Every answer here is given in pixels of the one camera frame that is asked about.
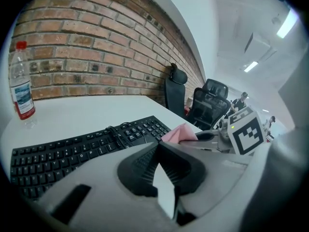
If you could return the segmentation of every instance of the chair backrest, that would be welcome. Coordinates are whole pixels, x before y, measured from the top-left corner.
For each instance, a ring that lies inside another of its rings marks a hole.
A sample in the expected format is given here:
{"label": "chair backrest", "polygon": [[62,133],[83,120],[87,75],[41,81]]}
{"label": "chair backrest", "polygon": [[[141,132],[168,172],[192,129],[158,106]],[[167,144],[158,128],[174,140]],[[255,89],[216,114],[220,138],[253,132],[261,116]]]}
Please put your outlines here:
{"label": "chair backrest", "polygon": [[187,82],[187,74],[172,63],[170,75],[164,82],[164,95],[166,108],[184,118],[184,84]]}
{"label": "chair backrest", "polygon": [[198,87],[194,91],[192,109],[187,121],[203,131],[210,130],[230,107],[231,103],[227,99]]}
{"label": "chair backrest", "polygon": [[228,96],[228,87],[213,79],[207,79],[206,83],[203,86],[204,90],[208,90],[210,93],[214,95],[219,95],[224,99]]}

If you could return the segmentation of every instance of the brick wall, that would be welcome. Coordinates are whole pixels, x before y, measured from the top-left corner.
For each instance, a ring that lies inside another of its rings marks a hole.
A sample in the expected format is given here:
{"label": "brick wall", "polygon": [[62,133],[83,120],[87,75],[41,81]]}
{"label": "brick wall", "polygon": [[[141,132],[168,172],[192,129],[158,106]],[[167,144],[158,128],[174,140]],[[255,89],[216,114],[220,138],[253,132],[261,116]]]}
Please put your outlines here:
{"label": "brick wall", "polygon": [[193,54],[151,0],[32,0],[20,14],[35,100],[80,95],[147,95],[164,105],[170,62],[188,75],[186,98],[203,85]]}

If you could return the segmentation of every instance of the office chair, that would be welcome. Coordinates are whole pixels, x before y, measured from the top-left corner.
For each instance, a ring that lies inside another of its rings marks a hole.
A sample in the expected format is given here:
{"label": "office chair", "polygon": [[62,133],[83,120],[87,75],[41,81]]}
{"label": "office chair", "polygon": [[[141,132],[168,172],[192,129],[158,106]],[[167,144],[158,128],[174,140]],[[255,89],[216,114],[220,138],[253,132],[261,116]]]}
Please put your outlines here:
{"label": "office chair", "polygon": [[209,130],[227,113],[230,106],[227,99],[198,87],[194,91],[192,109],[186,120],[203,131]]}
{"label": "office chair", "polygon": [[188,80],[185,72],[178,69],[177,65],[171,63],[172,70],[164,83],[165,106],[167,109],[184,118],[184,84]]}

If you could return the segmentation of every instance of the red bottle cap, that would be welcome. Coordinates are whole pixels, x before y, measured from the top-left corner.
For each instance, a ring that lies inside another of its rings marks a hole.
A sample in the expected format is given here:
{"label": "red bottle cap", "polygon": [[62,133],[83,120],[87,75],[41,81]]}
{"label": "red bottle cap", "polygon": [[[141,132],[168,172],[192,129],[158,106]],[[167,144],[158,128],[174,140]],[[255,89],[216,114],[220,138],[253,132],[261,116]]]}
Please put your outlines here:
{"label": "red bottle cap", "polygon": [[27,41],[18,41],[16,43],[16,50],[25,50],[27,47]]}

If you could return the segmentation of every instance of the bottle label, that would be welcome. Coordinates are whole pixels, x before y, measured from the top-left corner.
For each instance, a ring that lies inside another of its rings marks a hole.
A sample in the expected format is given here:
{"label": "bottle label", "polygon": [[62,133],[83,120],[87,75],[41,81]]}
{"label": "bottle label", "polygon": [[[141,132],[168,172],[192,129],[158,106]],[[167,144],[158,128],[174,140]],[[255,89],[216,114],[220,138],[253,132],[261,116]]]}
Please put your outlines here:
{"label": "bottle label", "polygon": [[12,87],[11,91],[20,119],[26,119],[33,115],[35,109],[31,95],[30,81]]}

